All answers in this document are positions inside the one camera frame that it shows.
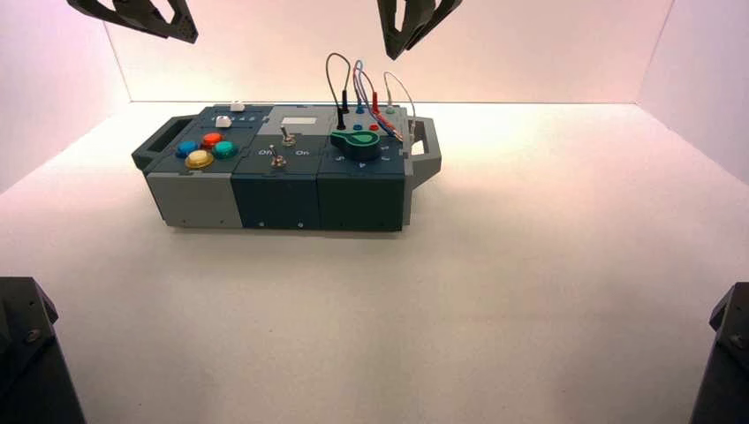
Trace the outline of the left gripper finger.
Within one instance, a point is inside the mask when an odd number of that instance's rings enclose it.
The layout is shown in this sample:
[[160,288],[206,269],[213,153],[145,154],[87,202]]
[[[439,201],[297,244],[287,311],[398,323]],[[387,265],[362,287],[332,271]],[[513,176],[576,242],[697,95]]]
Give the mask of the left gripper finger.
[[163,37],[152,30],[146,29],[139,24],[132,24],[121,17],[116,11],[111,10],[107,6],[101,4],[99,1],[80,1],[80,0],[67,0],[67,3],[76,11],[86,15],[90,18],[99,19],[103,22],[108,22],[121,27],[126,27],[143,34],[155,35]]
[[156,19],[156,32],[163,38],[174,38],[183,42],[195,43],[198,38],[198,30],[193,21],[188,4],[185,0],[169,0],[169,7],[173,14],[169,19],[154,10]]

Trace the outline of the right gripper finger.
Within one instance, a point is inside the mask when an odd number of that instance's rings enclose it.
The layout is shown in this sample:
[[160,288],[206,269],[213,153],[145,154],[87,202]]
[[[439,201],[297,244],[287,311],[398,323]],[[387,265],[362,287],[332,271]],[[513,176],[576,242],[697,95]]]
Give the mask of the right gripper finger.
[[462,0],[443,0],[437,4],[432,11],[430,20],[420,25],[412,34],[409,42],[406,44],[406,49],[412,49],[418,42],[425,38],[430,32],[432,32],[437,26],[439,26],[452,12],[454,12],[461,4]]
[[386,54],[390,59],[396,60],[427,33],[436,10],[436,1],[404,1],[400,26],[397,26],[397,1],[378,0],[377,9]]

